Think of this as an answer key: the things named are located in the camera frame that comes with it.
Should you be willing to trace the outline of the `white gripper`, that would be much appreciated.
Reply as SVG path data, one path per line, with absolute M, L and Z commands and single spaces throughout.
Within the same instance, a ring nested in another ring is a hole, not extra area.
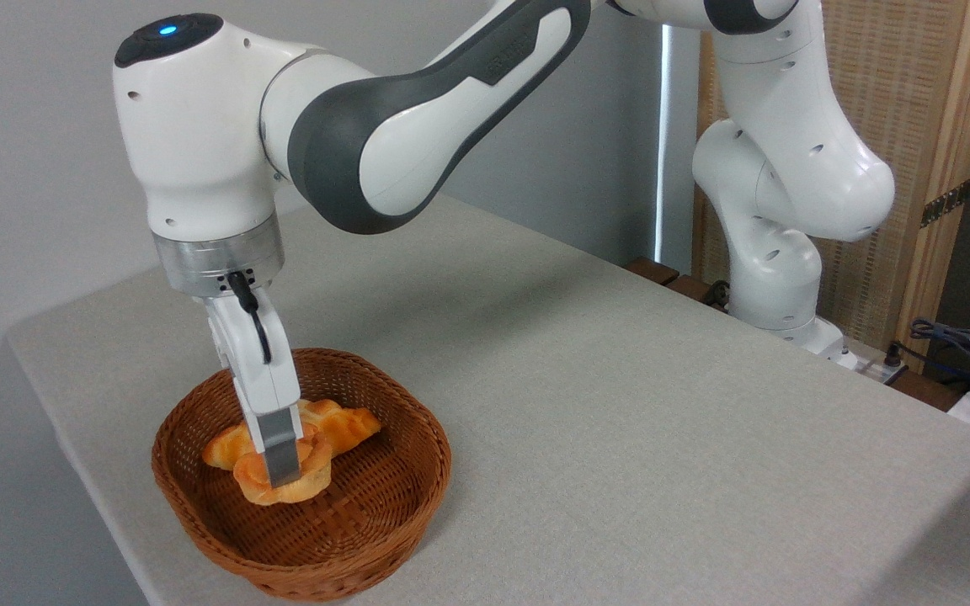
M 204 298 L 221 364 L 245 414 L 254 451 L 273 488 L 301 478 L 296 444 L 303 437 L 301 391 L 284 323 L 264 289 L 253 291 L 258 311 L 247 313 L 235 296 Z

